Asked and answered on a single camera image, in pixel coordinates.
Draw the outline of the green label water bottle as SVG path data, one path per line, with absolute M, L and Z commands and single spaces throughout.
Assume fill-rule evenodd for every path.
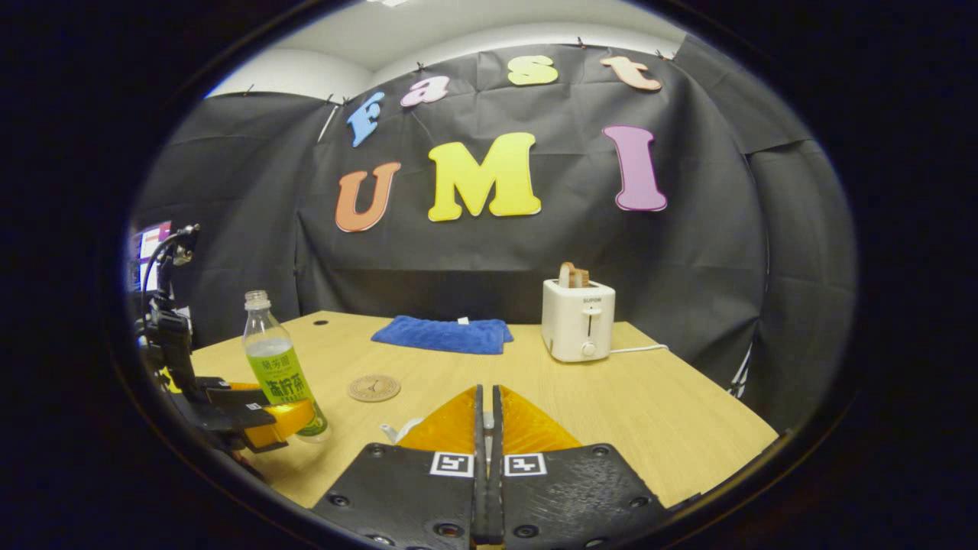
M 327 441 L 332 427 L 313 396 L 293 338 L 271 312 L 271 299 L 266 291 L 247 291 L 244 310 L 247 324 L 242 348 L 263 393 L 273 405 L 308 400 L 313 416 L 298 429 L 298 438 L 308 443 Z

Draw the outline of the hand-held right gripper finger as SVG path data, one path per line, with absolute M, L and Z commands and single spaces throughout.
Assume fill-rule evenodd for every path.
M 668 519 L 613 445 L 581 445 L 500 384 L 493 405 L 489 507 L 504 550 L 615 550 Z
M 471 449 L 370 443 L 312 512 L 374 550 L 475 550 L 487 480 L 484 391 L 478 384 L 461 396 L 457 433 Z

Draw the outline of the white toaster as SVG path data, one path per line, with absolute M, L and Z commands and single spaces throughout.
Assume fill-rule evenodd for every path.
M 542 343 L 553 359 L 565 363 L 607 358 L 614 331 L 616 292 L 591 282 L 584 288 L 542 282 Z

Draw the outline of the round wooden coaster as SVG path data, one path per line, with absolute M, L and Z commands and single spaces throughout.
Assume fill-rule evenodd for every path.
M 359 403 L 384 403 L 398 396 L 400 390 L 398 380 L 381 374 L 360 376 L 347 386 L 347 394 Z

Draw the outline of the computer monitor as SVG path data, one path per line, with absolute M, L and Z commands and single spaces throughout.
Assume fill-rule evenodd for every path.
M 149 268 L 151 255 L 157 246 L 170 237 L 172 222 L 160 222 L 138 229 L 130 241 L 129 291 L 140 292 L 144 288 L 144 278 L 149 273 L 149 291 L 157 289 L 157 265 Z

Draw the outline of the blue towel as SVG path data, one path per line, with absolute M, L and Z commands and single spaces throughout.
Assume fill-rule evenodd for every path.
M 374 333 L 371 341 L 429 351 L 499 355 L 514 337 L 499 319 L 436 321 L 399 315 Z

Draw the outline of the black backdrop cloth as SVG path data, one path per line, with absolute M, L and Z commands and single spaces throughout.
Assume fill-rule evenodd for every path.
M 616 318 L 781 432 L 828 392 L 858 293 L 827 153 L 765 81 L 688 35 L 671 58 L 609 45 L 465 53 L 343 105 L 203 99 L 133 226 L 202 226 L 176 270 L 200 344 L 244 294 L 319 310 L 538 323 L 565 260 Z

